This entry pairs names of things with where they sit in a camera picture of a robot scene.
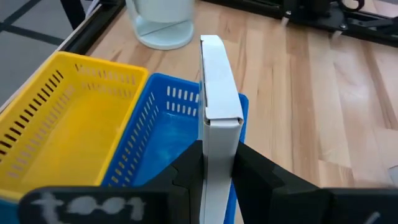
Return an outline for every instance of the gray floor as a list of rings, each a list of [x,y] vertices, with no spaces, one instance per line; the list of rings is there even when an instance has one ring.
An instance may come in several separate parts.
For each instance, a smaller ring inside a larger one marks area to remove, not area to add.
[[[59,0],[0,0],[0,22],[14,19],[10,16],[29,1],[38,3],[9,25],[59,39],[68,37],[72,27]],[[91,4],[81,1],[85,9]],[[0,106],[56,48],[57,45],[0,29]]]

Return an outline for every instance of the yellow basket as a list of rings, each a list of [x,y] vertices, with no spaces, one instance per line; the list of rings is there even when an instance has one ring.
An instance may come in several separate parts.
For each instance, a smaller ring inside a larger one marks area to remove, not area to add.
[[[66,52],[49,58],[0,114],[0,197],[99,185],[148,71]]]

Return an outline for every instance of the box flap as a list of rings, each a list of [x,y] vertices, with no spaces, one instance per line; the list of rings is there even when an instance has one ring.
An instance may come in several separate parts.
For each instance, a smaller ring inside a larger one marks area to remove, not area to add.
[[[217,35],[201,35],[202,91],[206,119],[243,120],[241,102],[223,41]]]

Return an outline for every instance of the cardboard box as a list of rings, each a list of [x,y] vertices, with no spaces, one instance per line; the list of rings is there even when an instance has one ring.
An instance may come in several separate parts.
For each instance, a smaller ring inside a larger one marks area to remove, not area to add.
[[[205,157],[200,223],[222,224],[243,112],[223,41],[202,35],[200,48],[199,138]]]

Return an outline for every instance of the wooden tabletop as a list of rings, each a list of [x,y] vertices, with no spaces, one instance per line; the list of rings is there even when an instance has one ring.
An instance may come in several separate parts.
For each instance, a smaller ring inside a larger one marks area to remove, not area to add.
[[[398,49],[197,2],[195,36],[153,50],[134,36],[126,10],[89,55],[199,80],[199,38],[223,41],[239,92],[249,98],[246,144],[322,187],[393,187],[398,165]],[[366,3],[388,16],[398,6]]]

